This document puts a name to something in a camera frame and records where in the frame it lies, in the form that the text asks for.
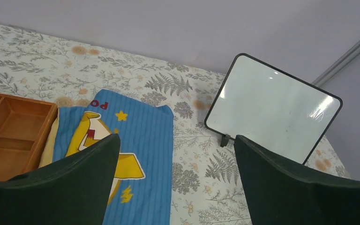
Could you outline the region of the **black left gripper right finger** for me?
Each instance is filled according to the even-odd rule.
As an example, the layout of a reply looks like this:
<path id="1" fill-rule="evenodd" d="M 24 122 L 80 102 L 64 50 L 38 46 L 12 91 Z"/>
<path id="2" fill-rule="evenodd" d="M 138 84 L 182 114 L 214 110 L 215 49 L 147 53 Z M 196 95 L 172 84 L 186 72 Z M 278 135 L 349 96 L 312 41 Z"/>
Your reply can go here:
<path id="1" fill-rule="evenodd" d="M 254 225 L 360 225 L 360 181 L 309 168 L 242 135 L 234 150 Z"/>

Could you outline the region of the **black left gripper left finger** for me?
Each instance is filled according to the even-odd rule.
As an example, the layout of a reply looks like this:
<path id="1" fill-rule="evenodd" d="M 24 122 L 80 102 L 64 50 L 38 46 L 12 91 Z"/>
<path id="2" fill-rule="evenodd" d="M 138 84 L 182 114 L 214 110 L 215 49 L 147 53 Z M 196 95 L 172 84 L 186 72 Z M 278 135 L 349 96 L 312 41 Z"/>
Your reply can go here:
<path id="1" fill-rule="evenodd" d="M 0 181 L 0 225 L 100 225 L 119 160 L 111 134 L 82 151 Z"/>

